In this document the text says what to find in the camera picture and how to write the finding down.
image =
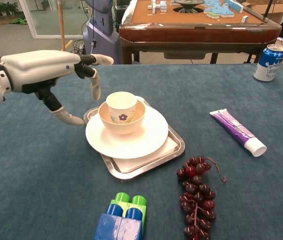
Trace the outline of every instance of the white plate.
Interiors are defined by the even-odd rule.
[[[86,126],[89,144],[101,154],[116,159],[135,159],[159,149],[168,136],[168,123],[163,115],[146,106],[145,118],[140,129],[127,135],[110,132],[100,116],[93,116]]]

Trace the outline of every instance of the table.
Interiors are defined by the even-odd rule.
[[[281,26],[245,7],[243,13],[219,20],[200,13],[179,13],[167,0],[167,13],[147,9],[150,0],[132,0],[120,28],[120,44],[124,64],[132,64],[132,53],[163,52],[166,58],[195,59],[213,53],[216,63],[218,53],[255,54],[258,61],[262,50],[274,43]],[[249,16],[248,23],[242,23]]]
[[[184,155],[130,181],[109,174],[84,127],[55,119],[33,94],[0,104],[0,240],[91,240],[117,192],[147,198],[145,240],[183,240],[182,187],[176,170],[191,156],[211,156],[216,191],[212,240],[283,239],[283,65],[274,81],[253,79],[255,64],[98,66],[100,101],[75,74],[52,89],[76,116],[112,92],[143,96],[186,144]],[[209,112],[227,108],[264,144],[253,157]]]

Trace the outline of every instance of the grape bunch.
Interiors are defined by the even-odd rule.
[[[210,157],[192,157],[182,165],[182,169],[177,171],[178,180],[182,181],[186,191],[179,196],[180,206],[186,213],[187,227],[184,229],[184,234],[191,240],[209,240],[211,222],[216,219],[213,211],[215,192],[209,185],[204,184],[201,177],[212,168],[207,161],[215,165],[221,181],[225,183],[226,177],[222,178],[217,162]]]

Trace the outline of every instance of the white cup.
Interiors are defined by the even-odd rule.
[[[112,123],[129,124],[135,117],[137,98],[126,91],[118,91],[106,98]]]

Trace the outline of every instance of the purple toothpaste tube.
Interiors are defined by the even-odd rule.
[[[227,109],[221,109],[210,112],[228,132],[241,144],[249,150],[254,157],[259,157],[266,152],[267,147],[257,139],[246,127],[237,121]]]

